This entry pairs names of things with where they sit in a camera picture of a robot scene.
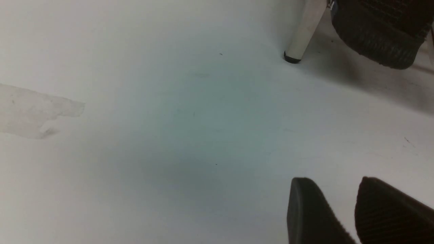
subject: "wicker chair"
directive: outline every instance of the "wicker chair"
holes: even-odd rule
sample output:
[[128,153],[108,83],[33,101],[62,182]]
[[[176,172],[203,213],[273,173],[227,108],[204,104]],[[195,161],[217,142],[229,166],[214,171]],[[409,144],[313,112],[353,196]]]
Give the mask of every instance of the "wicker chair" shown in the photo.
[[[362,179],[354,217],[362,244],[434,243],[434,210],[377,178]],[[356,244],[311,179],[292,180],[286,218],[289,244]]]
[[[434,0],[331,0],[329,4],[332,24],[344,43],[394,69],[413,64],[434,21]],[[301,60],[327,5],[327,0],[306,0],[301,23],[284,52],[286,61]]]

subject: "chair leg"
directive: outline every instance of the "chair leg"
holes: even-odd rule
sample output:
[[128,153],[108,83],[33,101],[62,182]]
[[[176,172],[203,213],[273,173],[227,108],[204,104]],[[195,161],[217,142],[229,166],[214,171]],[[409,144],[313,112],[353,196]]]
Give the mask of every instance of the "chair leg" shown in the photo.
[[431,28],[431,31],[428,33],[427,46],[431,64],[434,66],[434,28]]
[[327,8],[327,0],[306,0],[303,17],[283,57],[289,63],[300,62],[304,51]]

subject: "dark woven chair seat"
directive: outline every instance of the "dark woven chair seat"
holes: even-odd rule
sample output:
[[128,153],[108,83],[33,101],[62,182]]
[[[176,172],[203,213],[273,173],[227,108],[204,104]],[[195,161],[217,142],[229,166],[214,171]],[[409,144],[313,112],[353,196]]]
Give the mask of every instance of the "dark woven chair seat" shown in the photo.
[[332,23],[350,48],[406,69],[431,30],[434,0],[332,0]]

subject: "white tape residue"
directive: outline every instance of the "white tape residue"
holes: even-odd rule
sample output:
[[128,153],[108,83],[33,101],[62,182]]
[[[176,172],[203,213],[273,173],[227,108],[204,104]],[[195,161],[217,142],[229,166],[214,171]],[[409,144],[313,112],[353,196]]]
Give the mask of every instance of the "white tape residue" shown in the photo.
[[57,116],[78,117],[85,104],[58,96],[0,84],[0,131],[26,138],[42,139],[48,120]]

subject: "white floor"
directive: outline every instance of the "white floor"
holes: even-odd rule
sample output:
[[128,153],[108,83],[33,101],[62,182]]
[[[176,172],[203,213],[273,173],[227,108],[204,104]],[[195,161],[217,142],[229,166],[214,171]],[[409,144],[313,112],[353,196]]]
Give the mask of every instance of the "white floor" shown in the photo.
[[284,244],[303,176],[355,238],[364,175],[434,207],[425,48],[408,70],[384,68],[326,13],[290,65],[301,3],[2,3],[0,83],[85,108],[47,122],[43,139],[3,130],[0,243]]

